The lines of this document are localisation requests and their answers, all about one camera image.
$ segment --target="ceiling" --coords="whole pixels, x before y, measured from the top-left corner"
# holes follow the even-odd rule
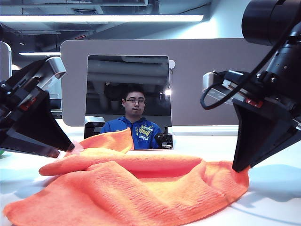
[[[1,15],[141,15],[203,14],[210,18],[212,0],[0,0]],[[19,52],[59,51],[65,40],[138,39],[182,23],[53,23],[0,21],[1,41],[12,48],[12,60],[23,61]]]

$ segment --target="ceiling light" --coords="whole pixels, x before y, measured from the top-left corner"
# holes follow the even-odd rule
[[[164,94],[165,94],[166,96],[170,96],[171,90],[170,90],[170,89],[165,90],[165,91],[164,91]]]
[[[19,53],[22,56],[60,56],[60,52],[33,52],[33,53]]]
[[[17,65],[11,65],[11,70],[12,71],[18,71],[18,70],[20,70],[21,68],[19,67],[19,66],[17,66]]]
[[[0,16],[0,22],[200,22],[203,15]]]

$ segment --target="table surface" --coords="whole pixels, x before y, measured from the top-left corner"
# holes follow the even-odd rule
[[[75,133],[75,140],[80,141],[80,132]],[[199,156],[206,161],[231,161],[236,140],[236,136],[174,136],[173,150],[128,154],[173,153]],[[41,176],[38,170],[53,161],[53,158],[21,153],[5,152],[0,156],[1,211],[6,204],[42,190],[49,177]],[[237,202],[189,225],[301,226],[301,142],[250,169],[249,178],[248,192]],[[12,224],[2,214],[0,225]]]

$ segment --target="cable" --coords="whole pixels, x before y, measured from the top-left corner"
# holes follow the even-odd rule
[[[287,29],[283,32],[281,37],[279,38],[278,42],[273,46],[273,48],[267,53],[267,55],[260,61],[260,63],[246,76],[242,79],[242,81],[234,88],[230,93],[228,93],[226,96],[224,96],[222,99],[218,100],[214,104],[206,105],[204,102],[204,99],[209,92],[204,92],[204,94],[201,97],[200,103],[202,107],[205,110],[211,110],[213,108],[216,108],[223,103],[225,103],[227,100],[229,100],[232,96],[234,96],[250,79],[252,76],[254,76],[263,66],[269,61],[269,59],[275,54],[275,52],[279,49],[280,46],[286,41],[286,38],[289,34],[289,32],[293,29],[295,26],[295,18],[292,20],[292,22],[289,24]]]

